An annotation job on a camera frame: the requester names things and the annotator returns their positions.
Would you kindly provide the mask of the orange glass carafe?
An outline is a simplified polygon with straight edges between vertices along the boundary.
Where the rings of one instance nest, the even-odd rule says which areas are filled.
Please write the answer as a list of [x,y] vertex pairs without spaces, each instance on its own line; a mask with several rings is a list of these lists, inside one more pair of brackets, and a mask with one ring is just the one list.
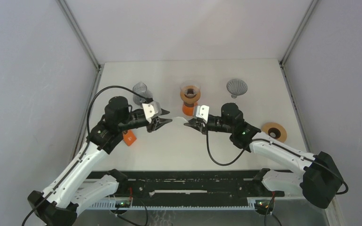
[[183,105],[182,105],[182,112],[184,113],[184,115],[186,116],[193,116],[194,114],[194,109],[195,107],[197,106],[197,102],[195,103],[186,103],[186,102],[183,102]]

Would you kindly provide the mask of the clear ribbed glass dripper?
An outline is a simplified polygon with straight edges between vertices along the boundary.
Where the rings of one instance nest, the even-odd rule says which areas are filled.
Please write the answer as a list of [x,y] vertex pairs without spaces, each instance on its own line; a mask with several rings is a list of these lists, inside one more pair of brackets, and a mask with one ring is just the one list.
[[187,80],[180,85],[181,93],[187,98],[195,97],[200,89],[201,84],[195,80]]

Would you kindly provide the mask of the white paper coffee filter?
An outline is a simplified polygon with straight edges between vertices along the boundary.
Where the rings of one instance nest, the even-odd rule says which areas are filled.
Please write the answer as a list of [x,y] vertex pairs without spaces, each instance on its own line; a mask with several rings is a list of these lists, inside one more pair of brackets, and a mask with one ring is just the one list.
[[185,123],[187,123],[188,121],[183,118],[183,117],[173,117],[172,118],[173,123],[177,124],[177,125],[181,125],[183,126]]

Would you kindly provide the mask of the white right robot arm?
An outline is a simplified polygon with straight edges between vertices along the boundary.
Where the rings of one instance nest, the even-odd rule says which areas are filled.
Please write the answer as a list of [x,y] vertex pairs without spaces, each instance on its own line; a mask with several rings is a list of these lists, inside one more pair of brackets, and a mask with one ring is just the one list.
[[254,191],[260,196],[272,192],[303,196],[312,205],[326,209],[336,195],[345,194],[348,186],[333,158],[326,152],[313,154],[294,149],[244,120],[235,103],[225,103],[221,115],[209,114],[209,106],[196,106],[193,118],[185,126],[204,135],[210,131],[230,134],[239,149],[266,157],[288,169],[278,172],[262,169],[256,176]]

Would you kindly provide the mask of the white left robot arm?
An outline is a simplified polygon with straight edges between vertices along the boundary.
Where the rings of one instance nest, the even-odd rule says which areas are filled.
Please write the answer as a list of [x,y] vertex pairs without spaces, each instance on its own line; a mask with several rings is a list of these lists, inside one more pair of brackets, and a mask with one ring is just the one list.
[[113,97],[105,106],[101,120],[91,130],[79,153],[64,171],[43,191],[32,191],[28,201],[35,214],[48,226],[71,226],[77,217],[100,199],[128,192],[126,175],[113,169],[95,183],[80,189],[93,167],[107,158],[122,142],[123,133],[145,127],[153,132],[171,119],[162,116],[169,111],[152,99],[142,104],[141,109],[130,111],[127,98]]

